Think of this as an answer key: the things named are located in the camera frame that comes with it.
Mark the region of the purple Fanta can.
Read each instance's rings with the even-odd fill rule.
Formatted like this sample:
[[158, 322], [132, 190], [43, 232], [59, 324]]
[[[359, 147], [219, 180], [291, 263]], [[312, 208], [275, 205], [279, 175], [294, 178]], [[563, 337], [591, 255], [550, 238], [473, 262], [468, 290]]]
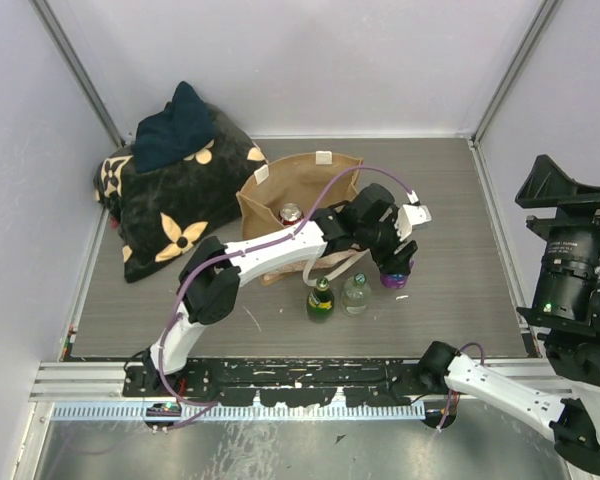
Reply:
[[403, 289], [409, 280], [409, 274], [386, 274], [382, 273], [380, 275], [381, 284], [387, 288], [392, 290], [401, 290]]

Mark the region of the clear glass Chang bottle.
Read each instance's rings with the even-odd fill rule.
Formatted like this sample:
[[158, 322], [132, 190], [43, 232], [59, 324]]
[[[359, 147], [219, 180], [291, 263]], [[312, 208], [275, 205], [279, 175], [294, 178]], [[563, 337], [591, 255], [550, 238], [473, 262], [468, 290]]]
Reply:
[[364, 273], [349, 277], [341, 292], [341, 307], [348, 315], [361, 315], [365, 312], [371, 297], [371, 287]]

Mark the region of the green Perrier bottle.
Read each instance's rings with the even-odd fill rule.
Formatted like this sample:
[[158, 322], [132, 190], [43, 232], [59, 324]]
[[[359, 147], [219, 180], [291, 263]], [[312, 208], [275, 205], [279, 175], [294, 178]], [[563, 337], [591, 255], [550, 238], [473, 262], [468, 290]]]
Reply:
[[329, 319], [334, 312], [335, 296], [326, 277], [316, 281], [315, 286], [307, 296], [305, 308], [308, 318], [316, 323]]

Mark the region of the tan canvas tote bag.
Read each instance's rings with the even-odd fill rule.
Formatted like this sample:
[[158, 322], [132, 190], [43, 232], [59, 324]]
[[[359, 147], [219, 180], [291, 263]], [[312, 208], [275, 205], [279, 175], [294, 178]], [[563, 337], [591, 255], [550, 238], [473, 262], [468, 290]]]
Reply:
[[[327, 184], [347, 168], [360, 166], [363, 160], [331, 151], [316, 151], [281, 158], [258, 168], [244, 183], [236, 197], [241, 210], [242, 238], [256, 237], [281, 230], [279, 214], [286, 203], [294, 203], [307, 214]], [[296, 272], [304, 280], [325, 276], [332, 281], [357, 263], [363, 254], [355, 250], [329, 254], [307, 267], [295, 262], [260, 276], [264, 286]]]

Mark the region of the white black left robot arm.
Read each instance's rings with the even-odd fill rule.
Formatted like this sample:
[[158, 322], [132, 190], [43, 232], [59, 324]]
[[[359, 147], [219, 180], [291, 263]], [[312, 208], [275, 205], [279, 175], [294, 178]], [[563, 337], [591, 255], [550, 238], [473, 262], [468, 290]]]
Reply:
[[233, 311], [239, 289], [252, 280], [350, 249], [370, 253], [382, 274], [408, 275], [417, 250], [411, 234], [430, 220], [416, 194], [398, 206], [385, 187], [372, 183], [354, 199], [317, 208], [273, 233], [240, 242], [204, 239], [179, 276], [167, 326], [143, 356], [145, 385], [158, 396], [174, 393], [205, 328]]

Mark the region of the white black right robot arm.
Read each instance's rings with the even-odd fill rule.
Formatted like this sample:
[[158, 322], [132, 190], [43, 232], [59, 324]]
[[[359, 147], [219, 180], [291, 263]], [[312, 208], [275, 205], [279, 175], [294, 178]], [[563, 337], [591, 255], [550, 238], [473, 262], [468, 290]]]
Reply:
[[517, 311], [542, 328], [538, 339], [571, 397], [527, 387], [440, 341], [419, 360], [418, 379], [429, 393], [468, 394], [508, 413], [552, 441], [568, 463], [600, 477], [600, 186], [575, 181], [542, 154], [515, 201], [556, 211], [526, 219], [545, 250], [532, 303]]

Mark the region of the red Coke can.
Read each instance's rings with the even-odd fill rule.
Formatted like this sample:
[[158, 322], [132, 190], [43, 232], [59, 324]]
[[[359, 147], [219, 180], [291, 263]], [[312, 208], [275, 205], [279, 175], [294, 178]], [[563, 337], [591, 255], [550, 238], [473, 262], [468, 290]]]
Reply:
[[305, 215], [302, 208], [294, 202], [283, 204], [278, 213], [278, 219], [283, 227], [299, 224], [304, 217]]

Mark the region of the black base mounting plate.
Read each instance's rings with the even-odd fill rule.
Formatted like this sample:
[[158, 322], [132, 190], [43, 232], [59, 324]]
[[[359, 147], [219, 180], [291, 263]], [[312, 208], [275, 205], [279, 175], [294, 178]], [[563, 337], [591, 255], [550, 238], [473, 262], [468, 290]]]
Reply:
[[349, 408], [409, 406], [448, 392], [417, 362], [402, 358], [191, 358], [167, 380], [192, 402], [230, 407], [326, 406], [338, 395]]

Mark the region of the black floral cushion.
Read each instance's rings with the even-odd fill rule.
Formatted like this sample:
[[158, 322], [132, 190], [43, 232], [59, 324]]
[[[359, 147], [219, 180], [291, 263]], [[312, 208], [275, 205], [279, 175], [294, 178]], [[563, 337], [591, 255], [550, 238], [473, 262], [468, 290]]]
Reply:
[[94, 197], [117, 224], [128, 283], [156, 273], [238, 219], [236, 193], [266, 162], [227, 114], [211, 103], [207, 107], [215, 138], [183, 160], [139, 173], [126, 146], [96, 168]]

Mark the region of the dark blue cloth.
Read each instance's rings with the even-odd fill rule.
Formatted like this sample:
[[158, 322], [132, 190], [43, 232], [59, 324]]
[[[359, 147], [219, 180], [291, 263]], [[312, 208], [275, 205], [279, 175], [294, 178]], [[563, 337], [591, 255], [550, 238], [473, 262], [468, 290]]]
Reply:
[[135, 169], [148, 173], [182, 161], [215, 138], [206, 103], [181, 81], [164, 109], [143, 119], [131, 145]]

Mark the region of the aluminium frame rail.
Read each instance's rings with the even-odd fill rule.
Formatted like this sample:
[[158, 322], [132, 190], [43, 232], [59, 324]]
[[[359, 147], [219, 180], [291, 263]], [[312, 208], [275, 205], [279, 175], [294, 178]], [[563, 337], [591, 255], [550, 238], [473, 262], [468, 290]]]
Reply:
[[39, 366], [30, 392], [33, 401], [90, 401], [122, 397], [120, 362], [58, 362]]

